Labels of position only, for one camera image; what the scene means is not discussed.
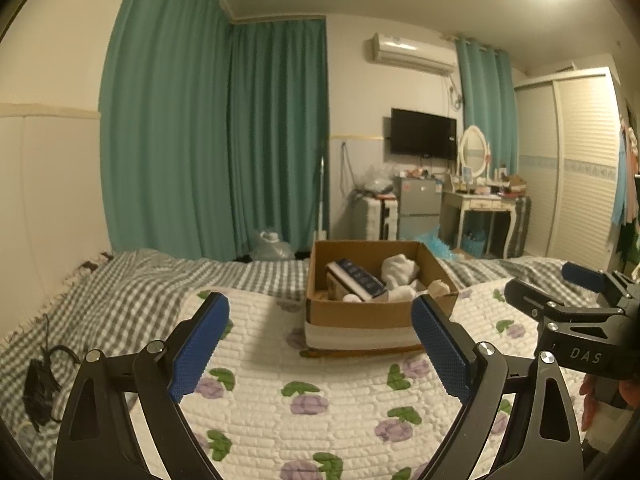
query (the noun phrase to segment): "louvered door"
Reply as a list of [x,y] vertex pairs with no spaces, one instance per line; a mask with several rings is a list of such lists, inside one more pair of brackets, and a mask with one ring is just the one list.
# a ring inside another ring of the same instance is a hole
[[518,108],[518,174],[531,198],[524,250],[546,256],[556,211],[558,188],[558,120],[551,82],[521,88]]
[[562,164],[548,255],[593,269],[610,257],[618,106],[609,75],[554,82]]

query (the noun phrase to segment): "white quilted blanket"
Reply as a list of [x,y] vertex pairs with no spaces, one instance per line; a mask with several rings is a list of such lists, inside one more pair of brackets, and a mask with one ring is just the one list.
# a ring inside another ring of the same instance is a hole
[[[506,282],[462,291],[452,319],[503,354],[531,356],[536,324],[504,302]],[[225,479],[417,478],[460,408],[425,354],[303,358],[301,303],[215,290],[230,300],[230,330],[180,407]],[[179,319],[201,302],[188,297]],[[564,376],[577,399],[582,375]],[[581,405],[575,402],[578,412]],[[510,407],[506,397],[474,476],[488,472]],[[139,405],[131,417],[150,471],[168,478]]]

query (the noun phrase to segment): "ceiling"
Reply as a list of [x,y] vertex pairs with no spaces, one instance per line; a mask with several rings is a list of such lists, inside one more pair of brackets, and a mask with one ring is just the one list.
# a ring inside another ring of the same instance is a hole
[[506,50],[523,71],[609,53],[623,84],[640,82],[640,48],[609,0],[222,0],[222,4],[233,20],[339,13],[411,23],[447,35],[463,33]]

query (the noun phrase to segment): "human hand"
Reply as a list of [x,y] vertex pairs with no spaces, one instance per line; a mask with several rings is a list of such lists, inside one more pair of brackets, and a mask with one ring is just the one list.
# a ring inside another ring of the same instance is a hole
[[[594,390],[597,377],[594,375],[585,375],[580,386],[580,394],[584,395],[584,412],[582,413],[582,421],[580,429],[587,431],[593,424],[593,418],[598,411],[598,401],[594,396]],[[625,402],[636,409],[640,406],[640,383],[634,380],[620,381],[618,390]]]

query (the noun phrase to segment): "television screen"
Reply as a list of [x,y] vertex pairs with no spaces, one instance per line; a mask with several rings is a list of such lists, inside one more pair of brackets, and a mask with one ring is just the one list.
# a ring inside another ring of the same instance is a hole
[[456,120],[392,108],[391,153],[456,160]]

